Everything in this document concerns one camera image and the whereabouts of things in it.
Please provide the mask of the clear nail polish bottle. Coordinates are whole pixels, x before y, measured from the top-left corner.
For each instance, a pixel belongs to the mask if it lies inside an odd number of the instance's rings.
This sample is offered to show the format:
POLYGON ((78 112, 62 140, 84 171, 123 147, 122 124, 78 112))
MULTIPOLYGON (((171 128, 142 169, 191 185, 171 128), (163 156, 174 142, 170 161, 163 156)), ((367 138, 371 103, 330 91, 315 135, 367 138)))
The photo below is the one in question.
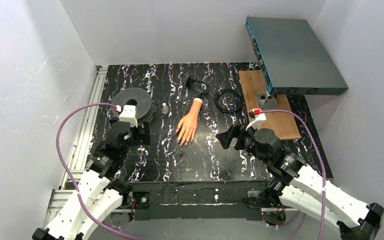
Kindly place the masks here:
POLYGON ((161 112, 163 115, 167 115, 169 112, 169 106, 165 102, 162 103, 161 112))

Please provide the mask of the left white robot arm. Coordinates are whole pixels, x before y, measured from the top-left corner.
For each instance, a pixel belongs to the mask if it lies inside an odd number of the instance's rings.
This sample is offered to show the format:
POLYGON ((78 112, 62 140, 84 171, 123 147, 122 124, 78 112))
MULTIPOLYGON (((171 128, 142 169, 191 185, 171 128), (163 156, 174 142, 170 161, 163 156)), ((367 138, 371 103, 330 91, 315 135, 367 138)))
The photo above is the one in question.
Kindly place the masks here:
POLYGON ((94 150, 80 181, 62 209, 46 227, 37 228, 32 239, 87 240, 97 227, 124 239, 135 239, 104 224, 103 220, 120 207, 132 192, 131 185, 115 180, 114 176, 133 147, 149 144, 147 121, 137 127, 128 122, 114 122, 107 138, 94 150))

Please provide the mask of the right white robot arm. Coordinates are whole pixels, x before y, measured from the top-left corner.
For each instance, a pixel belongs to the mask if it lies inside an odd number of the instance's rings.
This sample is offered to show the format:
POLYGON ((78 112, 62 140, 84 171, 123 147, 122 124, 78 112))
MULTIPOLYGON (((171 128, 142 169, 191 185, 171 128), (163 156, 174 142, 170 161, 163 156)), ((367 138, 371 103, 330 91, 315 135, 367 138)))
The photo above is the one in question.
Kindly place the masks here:
POLYGON ((262 196, 255 198, 256 204, 267 201, 299 210, 338 230, 343 240, 373 240, 377 236, 384 208, 358 200, 323 180, 302 158, 283 148, 271 129, 232 125, 216 138, 223 149, 236 139, 235 150, 263 162, 273 176, 262 196))

